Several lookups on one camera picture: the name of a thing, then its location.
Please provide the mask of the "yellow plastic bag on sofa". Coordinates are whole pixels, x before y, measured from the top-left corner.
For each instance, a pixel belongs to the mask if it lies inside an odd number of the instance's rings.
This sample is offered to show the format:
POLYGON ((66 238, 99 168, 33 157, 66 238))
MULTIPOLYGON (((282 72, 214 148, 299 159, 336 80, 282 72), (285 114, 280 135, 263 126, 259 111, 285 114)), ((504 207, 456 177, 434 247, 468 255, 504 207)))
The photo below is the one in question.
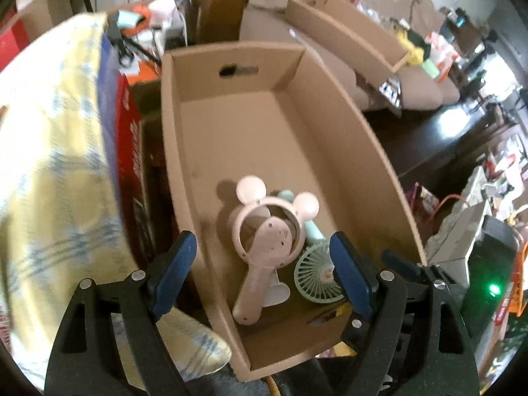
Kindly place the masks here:
POLYGON ((430 43, 420 34, 399 25, 394 27, 394 33, 400 45, 406 50, 406 63, 422 65, 430 57, 430 43))

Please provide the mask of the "yellow checkered tablecloth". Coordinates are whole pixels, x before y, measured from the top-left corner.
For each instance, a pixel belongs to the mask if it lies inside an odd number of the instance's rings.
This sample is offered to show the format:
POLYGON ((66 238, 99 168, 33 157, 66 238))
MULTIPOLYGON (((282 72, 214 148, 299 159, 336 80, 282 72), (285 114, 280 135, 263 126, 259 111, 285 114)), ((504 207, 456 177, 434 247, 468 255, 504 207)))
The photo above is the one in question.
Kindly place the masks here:
MULTIPOLYGON (((1 74, 5 394, 148 395, 120 282, 169 249, 141 257, 123 221, 116 116, 104 106, 116 78, 106 32, 106 15, 75 15, 1 74)), ((185 386, 231 358, 221 337, 176 304, 157 329, 185 386)))

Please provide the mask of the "red gift box lower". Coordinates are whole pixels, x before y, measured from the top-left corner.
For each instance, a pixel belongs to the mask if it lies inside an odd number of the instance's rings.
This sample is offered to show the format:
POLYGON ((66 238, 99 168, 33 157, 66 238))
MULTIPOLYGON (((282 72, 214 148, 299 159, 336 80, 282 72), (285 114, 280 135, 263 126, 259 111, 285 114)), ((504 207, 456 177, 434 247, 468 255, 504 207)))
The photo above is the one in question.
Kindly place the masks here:
POLYGON ((21 20, 6 27, 0 36, 0 71, 29 45, 29 37, 21 20))

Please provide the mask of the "brown sofa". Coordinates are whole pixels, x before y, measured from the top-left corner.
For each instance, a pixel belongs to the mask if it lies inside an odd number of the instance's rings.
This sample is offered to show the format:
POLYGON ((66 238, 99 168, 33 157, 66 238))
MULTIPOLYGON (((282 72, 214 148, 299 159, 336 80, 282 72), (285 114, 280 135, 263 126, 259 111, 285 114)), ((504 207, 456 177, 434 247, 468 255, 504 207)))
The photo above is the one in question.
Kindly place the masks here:
POLYGON ((431 0, 249 0, 241 38, 304 42, 363 112, 387 106, 380 88, 392 80, 400 83, 405 110, 455 104, 460 94, 454 82, 446 74, 431 77, 412 63, 391 20, 404 20, 409 37, 427 39, 440 31, 445 17, 431 0))

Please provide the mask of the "mint green handheld fan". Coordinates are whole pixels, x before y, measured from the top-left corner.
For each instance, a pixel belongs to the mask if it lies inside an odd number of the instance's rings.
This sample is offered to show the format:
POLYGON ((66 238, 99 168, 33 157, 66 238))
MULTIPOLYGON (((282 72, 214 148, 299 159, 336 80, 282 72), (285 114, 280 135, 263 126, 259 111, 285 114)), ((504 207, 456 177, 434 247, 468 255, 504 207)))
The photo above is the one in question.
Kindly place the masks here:
POLYGON ((331 304, 344 298, 334 280, 335 266, 329 254, 329 240, 316 223, 304 223, 305 245, 297 257, 294 284, 299 293, 311 302, 331 304))

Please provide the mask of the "large open cardboard box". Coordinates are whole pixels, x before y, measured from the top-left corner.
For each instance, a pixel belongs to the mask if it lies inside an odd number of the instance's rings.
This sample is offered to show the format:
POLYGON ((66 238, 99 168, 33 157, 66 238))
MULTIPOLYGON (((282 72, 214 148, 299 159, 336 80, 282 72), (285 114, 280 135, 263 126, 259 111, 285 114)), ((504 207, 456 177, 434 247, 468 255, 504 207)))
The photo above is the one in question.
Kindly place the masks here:
POLYGON ((372 262, 390 249, 424 263, 420 234, 381 144, 352 98, 316 54, 297 44, 241 41, 170 52, 162 63, 166 167, 176 221, 194 232, 191 277, 213 330, 232 350, 235 376, 258 380, 334 346, 347 317, 323 324, 323 308, 294 292, 237 324, 247 273, 229 220, 246 175, 270 191, 308 191, 316 225, 344 232, 372 262))

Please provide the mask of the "pink mouse-ear handheld fan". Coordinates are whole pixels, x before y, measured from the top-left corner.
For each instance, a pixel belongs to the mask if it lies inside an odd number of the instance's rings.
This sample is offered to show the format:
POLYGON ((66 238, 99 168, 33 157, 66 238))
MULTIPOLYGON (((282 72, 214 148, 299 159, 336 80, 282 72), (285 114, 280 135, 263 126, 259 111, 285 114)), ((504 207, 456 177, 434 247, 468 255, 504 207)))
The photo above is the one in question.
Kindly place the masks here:
POLYGON ((259 321, 277 270, 297 259, 306 240, 305 224, 319 211, 318 198, 302 192, 288 201, 270 196, 263 180, 247 175, 238 180, 241 203, 233 219, 232 240, 248 271, 232 309, 235 322, 259 321))

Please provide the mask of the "brown cardboard box by wall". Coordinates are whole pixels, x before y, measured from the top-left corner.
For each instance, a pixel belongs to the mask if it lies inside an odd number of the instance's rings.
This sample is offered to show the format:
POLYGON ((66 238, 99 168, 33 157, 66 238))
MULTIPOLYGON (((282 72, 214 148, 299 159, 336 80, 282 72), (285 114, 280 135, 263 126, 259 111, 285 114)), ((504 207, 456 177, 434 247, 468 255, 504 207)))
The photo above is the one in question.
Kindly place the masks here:
POLYGON ((73 16, 71 0, 33 0, 8 21, 2 31, 18 21, 24 26, 29 42, 73 16))

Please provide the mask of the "shallow cardboard tray on sofa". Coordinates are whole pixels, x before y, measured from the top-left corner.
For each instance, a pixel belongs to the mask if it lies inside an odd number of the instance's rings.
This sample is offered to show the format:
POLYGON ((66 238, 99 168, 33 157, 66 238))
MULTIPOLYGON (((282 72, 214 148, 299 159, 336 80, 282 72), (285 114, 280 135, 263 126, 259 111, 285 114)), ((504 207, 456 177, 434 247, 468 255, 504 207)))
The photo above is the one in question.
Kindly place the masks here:
POLYGON ((406 65, 395 34, 347 0, 288 0, 285 17, 372 84, 406 65))

